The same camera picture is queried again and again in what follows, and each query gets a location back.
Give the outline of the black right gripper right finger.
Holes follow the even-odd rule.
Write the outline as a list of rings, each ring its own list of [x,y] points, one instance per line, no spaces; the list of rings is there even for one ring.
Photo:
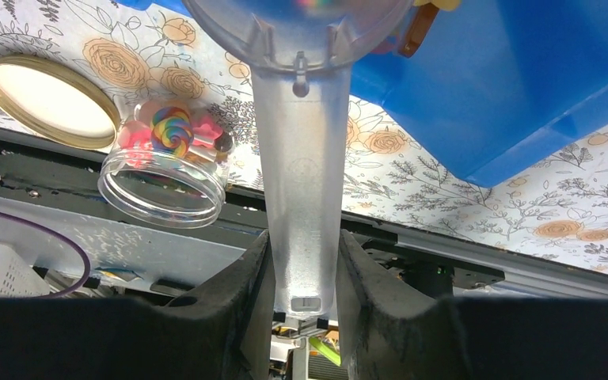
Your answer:
[[[608,379],[608,300],[431,298],[340,233],[336,302],[352,379]]]

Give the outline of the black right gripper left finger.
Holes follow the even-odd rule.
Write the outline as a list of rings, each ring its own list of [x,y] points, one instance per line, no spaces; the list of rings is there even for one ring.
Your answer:
[[[274,297],[262,233],[165,306],[0,298],[0,379],[266,379]]]

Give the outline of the clear round glass jar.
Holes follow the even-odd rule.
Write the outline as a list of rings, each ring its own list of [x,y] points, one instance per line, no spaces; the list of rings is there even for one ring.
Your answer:
[[[132,106],[103,162],[97,187],[132,218],[175,229],[212,224],[226,201],[234,133],[202,101]]]

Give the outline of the blue plastic candy bin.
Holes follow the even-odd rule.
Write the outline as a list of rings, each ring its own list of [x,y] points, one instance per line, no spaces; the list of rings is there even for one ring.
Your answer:
[[[608,1],[164,1],[227,51],[353,62],[381,106],[457,178],[499,184],[608,125]]]

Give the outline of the translucent plastic scoop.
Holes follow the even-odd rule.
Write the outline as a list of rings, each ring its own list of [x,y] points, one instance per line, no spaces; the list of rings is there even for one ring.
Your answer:
[[[352,65],[410,1],[188,1],[210,38],[251,70],[275,306],[333,304]]]

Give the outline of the round cream jar lid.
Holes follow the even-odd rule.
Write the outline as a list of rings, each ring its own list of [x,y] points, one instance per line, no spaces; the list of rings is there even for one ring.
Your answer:
[[[33,55],[0,58],[0,109],[28,130],[85,150],[110,147],[120,113],[78,72]]]

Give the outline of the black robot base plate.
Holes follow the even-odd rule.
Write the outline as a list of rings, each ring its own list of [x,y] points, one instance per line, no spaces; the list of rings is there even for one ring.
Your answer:
[[[97,190],[104,155],[0,128],[0,241],[42,268],[141,291],[171,294],[197,286],[235,261],[263,232],[263,197],[235,188],[218,219],[174,229],[132,218]]]

